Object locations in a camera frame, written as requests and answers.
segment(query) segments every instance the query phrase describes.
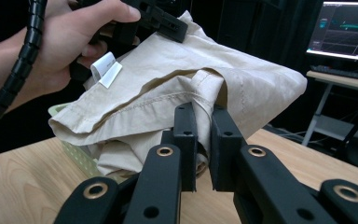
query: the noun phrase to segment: beige fabric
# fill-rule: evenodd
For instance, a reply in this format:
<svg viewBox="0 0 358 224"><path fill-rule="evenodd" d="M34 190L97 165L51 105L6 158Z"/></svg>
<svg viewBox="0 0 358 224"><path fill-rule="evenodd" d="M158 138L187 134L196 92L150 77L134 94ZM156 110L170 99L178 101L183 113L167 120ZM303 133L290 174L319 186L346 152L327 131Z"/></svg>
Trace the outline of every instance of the beige fabric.
<svg viewBox="0 0 358 224"><path fill-rule="evenodd" d="M49 121L61 140L93 145L104 175L141 171L178 105L192 103L209 152L213 104L226 106L247 138L306 89L298 72L216 44L187 12L180 19L189 25L184 43L151 35L121 60L109 89L93 85Z"/></svg>

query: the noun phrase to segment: table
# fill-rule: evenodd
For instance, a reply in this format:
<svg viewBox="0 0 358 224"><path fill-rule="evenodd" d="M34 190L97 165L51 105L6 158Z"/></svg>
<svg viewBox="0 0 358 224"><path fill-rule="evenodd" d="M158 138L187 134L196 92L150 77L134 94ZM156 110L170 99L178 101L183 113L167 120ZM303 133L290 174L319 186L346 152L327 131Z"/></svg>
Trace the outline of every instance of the table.
<svg viewBox="0 0 358 224"><path fill-rule="evenodd" d="M319 189L326 179L358 185L358 168L259 130L247 139L275 155L302 183ZM0 223L52 223L62 204L87 177L66 156L57 138L0 154ZM182 193L181 223L240 223L232 193L212 191L208 173L198 191Z"/></svg>
<svg viewBox="0 0 358 224"><path fill-rule="evenodd" d="M322 115L322 110L334 85L358 90L358 79L333 76L313 71L309 71L307 76L314 77L317 81L326 83L326 88L301 144L307 146L314 132L322 133L341 141L344 140L345 136L353 127L353 124L324 116Z"/></svg>

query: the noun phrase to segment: brass insert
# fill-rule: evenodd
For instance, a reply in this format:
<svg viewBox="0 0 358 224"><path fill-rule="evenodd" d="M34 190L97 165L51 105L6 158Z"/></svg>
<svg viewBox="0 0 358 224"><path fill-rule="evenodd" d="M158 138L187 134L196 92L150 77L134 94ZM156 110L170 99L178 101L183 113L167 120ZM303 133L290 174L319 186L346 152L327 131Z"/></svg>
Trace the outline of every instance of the brass insert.
<svg viewBox="0 0 358 224"><path fill-rule="evenodd" d="M83 195L87 199L97 199L107 192L107 185L104 182L97 182L89 185L83 191Z"/></svg>
<svg viewBox="0 0 358 224"><path fill-rule="evenodd" d="M170 147L161 147L157 150L159 156L171 156L173 154L173 149Z"/></svg>
<svg viewBox="0 0 358 224"><path fill-rule="evenodd" d="M266 151L259 147L251 147L248 149L248 152L256 157L264 157L267 155Z"/></svg>
<svg viewBox="0 0 358 224"><path fill-rule="evenodd" d="M356 189L344 185L335 185L333 190L339 197L353 203L358 203L358 191Z"/></svg>

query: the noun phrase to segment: computer keyboard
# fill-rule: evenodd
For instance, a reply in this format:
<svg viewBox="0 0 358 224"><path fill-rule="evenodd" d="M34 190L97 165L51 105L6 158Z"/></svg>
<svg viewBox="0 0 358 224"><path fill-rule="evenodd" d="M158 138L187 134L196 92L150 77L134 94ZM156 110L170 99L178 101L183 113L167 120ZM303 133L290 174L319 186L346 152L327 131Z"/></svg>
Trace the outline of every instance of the computer keyboard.
<svg viewBox="0 0 358 224"><path fill-rule="evenodd" d="M358 79L358 73L355 73L355 72L337 70L337 69L332 69L332 68L325 67L325 66L311 66L310 69L314 72L326 73L326 74L339 76L339 77L351 77L351 78Z"/></svg>

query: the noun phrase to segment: monitor screen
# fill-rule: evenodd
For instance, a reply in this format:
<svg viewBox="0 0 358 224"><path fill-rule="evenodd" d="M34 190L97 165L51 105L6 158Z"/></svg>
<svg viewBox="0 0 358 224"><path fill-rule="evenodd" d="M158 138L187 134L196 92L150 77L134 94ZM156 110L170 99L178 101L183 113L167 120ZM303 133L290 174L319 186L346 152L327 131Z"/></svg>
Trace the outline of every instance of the monitor screen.
<svg viewBox="0 0 358 224"><path fill-rule="evenodd" d="M358 2L324 2L307 53L358 62Z"/></svg>

